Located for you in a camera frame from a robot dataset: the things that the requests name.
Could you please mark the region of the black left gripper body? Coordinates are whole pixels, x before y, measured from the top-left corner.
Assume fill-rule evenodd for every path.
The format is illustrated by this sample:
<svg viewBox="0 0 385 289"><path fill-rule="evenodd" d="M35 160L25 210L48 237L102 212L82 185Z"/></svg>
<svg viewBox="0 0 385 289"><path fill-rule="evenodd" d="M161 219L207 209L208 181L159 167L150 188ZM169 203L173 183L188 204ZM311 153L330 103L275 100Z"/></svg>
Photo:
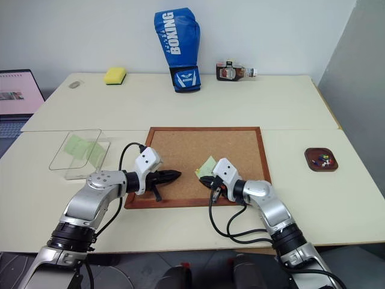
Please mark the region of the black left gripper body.
<svg viewBox="0 0 385 289"><path fill-rule="evenodd" d="M152 187L157 184L163 184L165 182L165 172L163 170L150 172L146 176L146 191L151 191Z"/></svg>

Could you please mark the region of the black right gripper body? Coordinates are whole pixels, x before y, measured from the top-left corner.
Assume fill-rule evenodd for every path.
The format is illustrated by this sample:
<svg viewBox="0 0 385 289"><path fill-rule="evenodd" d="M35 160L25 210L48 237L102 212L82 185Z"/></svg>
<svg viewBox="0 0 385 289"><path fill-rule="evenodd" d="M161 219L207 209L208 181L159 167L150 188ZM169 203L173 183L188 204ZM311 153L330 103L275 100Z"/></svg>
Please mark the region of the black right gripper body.
<svg viewBox="0 0 385 289"><path fill-rule="evenodd" d="M223 180L216 176L213 181L213 198L219 198L220 196L227 198L227 187L224 185Z"/></svg>

